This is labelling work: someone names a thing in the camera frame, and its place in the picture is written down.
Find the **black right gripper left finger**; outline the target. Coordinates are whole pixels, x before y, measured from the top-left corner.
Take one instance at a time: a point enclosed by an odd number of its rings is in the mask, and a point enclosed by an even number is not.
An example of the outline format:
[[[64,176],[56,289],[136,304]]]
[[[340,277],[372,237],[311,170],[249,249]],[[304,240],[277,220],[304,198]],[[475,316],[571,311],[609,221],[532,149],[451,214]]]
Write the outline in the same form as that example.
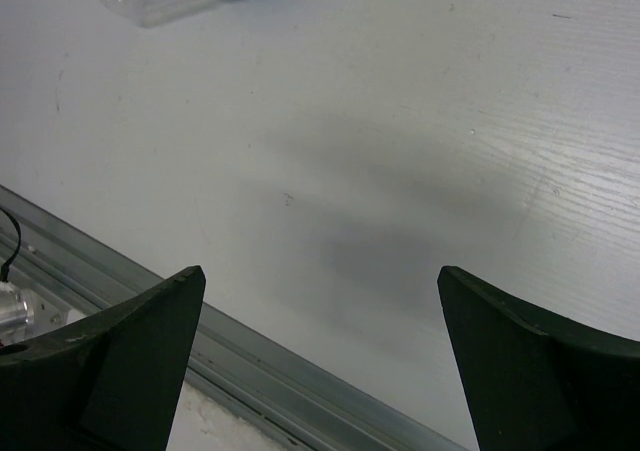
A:
[[[206,279],[187,267],[147,291],[1,349],[4,450],[164,450]]]

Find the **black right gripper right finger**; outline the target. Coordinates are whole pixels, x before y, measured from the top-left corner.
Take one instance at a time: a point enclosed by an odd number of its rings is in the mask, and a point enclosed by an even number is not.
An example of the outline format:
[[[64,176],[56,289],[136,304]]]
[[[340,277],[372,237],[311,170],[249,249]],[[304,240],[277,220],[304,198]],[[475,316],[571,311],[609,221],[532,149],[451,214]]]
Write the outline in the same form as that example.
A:
[[[638,449],[638,342],[459,267],[443,267],[437,284],[480,449]]]

